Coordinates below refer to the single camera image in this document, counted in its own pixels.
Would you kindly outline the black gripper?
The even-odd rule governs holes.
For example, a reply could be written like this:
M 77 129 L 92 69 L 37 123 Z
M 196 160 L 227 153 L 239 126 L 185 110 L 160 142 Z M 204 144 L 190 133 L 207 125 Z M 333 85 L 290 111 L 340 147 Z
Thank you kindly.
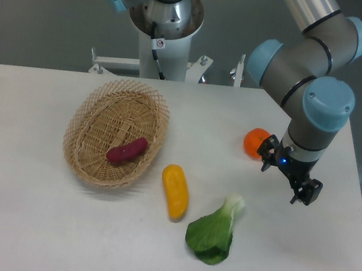
M 294 191 L 290 203 L 294 204 L 296 201 L 300 201 L 308 206 L 318 198 L 323 188 L 321 181 L 309 178 L 309 173 L 316 161 L 296 160 L 291 156 L 292 152 L 289 147 L 283 147 L 279 143 L 278 138 L 272 134 L 258 147 L 257 153 L 263 162 L 261 171 L 267 171 L 270 166 L 277 166 L 289 180 Z

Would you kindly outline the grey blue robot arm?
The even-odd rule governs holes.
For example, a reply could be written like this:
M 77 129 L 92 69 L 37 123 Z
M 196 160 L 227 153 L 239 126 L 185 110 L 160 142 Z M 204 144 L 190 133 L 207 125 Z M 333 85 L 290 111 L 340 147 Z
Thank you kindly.
M 139 31 L 140 75 L 182 81 L 189 77 L 191 37 L 201 28 L 200 0 L 110 0 L 128 11 Z M 285 0 L 304 40 L 286 48 L 267 40 L 247 58 L 256 84 L 290 117 L 285 134 L 260 144 L 263 168 L 276 166 L 293 199 L 310 204 L 323 186 L 309 175 L 355 106 L 351 87 L 332 71 L 362 55 L 362 21 L 342 14 L 336 0 Z

